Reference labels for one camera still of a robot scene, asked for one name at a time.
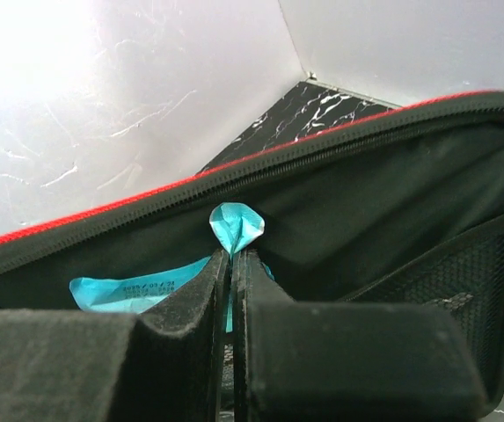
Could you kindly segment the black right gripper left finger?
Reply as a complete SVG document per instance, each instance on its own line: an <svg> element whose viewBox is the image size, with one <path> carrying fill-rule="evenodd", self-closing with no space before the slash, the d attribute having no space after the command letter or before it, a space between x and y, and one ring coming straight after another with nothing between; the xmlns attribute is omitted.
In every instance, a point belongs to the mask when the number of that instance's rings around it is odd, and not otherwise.
<svg viewBox="0 0 504 422"><path fill-rule="evenodd" d="M215 421L228 256L141 315L0 310L0 421Z"/></svg>

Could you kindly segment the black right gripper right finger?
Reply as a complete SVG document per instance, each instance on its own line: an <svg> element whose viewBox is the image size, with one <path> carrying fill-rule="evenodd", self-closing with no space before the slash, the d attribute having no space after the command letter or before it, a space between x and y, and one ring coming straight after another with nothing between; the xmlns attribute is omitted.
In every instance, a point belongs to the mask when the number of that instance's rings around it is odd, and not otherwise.
<svg viewBox="0 0 504 422"><path fill-rule="evenodd" d="M254 251L233 261L238 421L475 421L486 390L428 305L298 302Z"/></svg>

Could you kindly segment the blue cotton swab packet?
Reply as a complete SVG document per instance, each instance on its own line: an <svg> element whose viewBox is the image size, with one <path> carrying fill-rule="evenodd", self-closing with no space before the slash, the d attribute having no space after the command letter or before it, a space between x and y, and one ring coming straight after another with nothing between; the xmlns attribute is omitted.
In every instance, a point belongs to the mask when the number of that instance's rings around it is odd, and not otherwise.
<svg viewBox="0 0 504 422"><path fill-rule="evenodd" d="M209 260L122 280L80 277L69 283L69 291L83 311L141 314L185 286Z"/></svg>

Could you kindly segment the red black medicine case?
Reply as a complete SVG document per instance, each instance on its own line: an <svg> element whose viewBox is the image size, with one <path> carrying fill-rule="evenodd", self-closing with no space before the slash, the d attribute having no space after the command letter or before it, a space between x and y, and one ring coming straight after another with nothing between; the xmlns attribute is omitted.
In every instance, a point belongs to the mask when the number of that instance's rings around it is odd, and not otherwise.
<svg viewBox="0 0 504 422"><path fill-rule="evenodd" d="M504 393L504 91L402 107L158 189L0 236L0 310L83 311L80 277L122 280L226 252L212 210L240 202L264 234L242 251L298 302L428 305L461 331L486 390ZM220 406L235 418L228 253Z"/></svg>

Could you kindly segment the small teal sachet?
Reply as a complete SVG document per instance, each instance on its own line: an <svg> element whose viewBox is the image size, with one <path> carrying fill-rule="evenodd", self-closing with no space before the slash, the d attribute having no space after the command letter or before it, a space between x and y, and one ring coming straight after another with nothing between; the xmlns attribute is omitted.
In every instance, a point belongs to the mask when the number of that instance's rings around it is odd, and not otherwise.
<svg viewBox="0 0 504 422"><path fill-rule="evenodd" d="M209 225L218 243L228 253L230 265L234 257L265 232L264 218L240 202L224 202L209 216Z"/></svg>

